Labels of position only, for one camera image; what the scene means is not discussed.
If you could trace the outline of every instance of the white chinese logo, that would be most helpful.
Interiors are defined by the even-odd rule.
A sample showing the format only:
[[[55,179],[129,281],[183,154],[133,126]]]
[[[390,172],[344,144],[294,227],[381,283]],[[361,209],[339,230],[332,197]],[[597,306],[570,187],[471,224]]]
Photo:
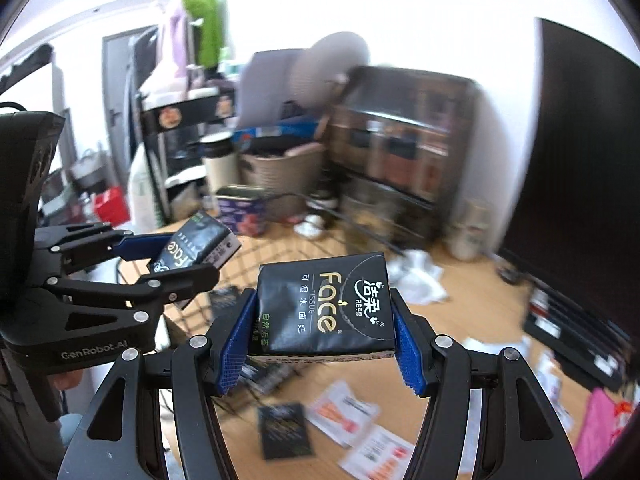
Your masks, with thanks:
[[[362,300],[362,305],[364,306],[364,315],[372,324],[378,323],[378,318],[374,316],[374,314],[380,310],[380,300],[378,299],[378,293],[382,287],[382,282],[371,283],[367,280],[358,280],[355,285],[353,285],[353,290],[358,295],[360,300]],[[356,300],[356,309],[359,304],[360,301]]]

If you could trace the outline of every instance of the blue gripper pad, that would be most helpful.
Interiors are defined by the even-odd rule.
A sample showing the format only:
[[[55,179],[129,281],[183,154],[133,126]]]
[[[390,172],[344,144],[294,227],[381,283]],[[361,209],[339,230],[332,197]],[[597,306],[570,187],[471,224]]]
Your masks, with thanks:
[[[253,291],[248,301],[244,304],[244,308],[240,316],[238,316],[238,321],[227,338],[222,352],[220,352],[220,374],[216,387],[221,396],[226,395],[230,388],[236,386],[240,377],[240,371],[249,349],[256,300],[256,292]]]
[[[427,388],[427,381],[422,374],[422,355],[393,302],[391,307],[394,311],[398,368],[400,368],[404,384],[410,387],[416,395],[421,396]]]

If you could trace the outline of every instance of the black monitor screen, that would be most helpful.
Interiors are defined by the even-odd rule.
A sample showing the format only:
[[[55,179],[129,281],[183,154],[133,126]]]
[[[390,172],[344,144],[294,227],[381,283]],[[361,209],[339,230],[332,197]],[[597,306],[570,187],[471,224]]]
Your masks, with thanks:
[[[500,256],[640,340],[640,68],[542,20],[538,129]]]

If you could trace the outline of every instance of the purple box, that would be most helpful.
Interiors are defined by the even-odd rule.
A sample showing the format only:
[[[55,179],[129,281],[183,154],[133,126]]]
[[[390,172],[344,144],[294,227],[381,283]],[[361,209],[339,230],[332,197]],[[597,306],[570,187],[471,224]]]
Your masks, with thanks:
[[[216,191],[218,220],[236,235],[257,237],[266,229],[265,190],[242,184]]]

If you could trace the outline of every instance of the door handle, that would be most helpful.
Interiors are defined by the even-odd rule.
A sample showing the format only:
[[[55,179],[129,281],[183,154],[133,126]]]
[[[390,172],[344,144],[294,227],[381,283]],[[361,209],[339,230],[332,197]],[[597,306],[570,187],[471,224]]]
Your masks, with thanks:
[[[113,128],[116,125],[116,117],[122,115],[122,112],[117,112],[113,108],[109,110],[109,126]]]

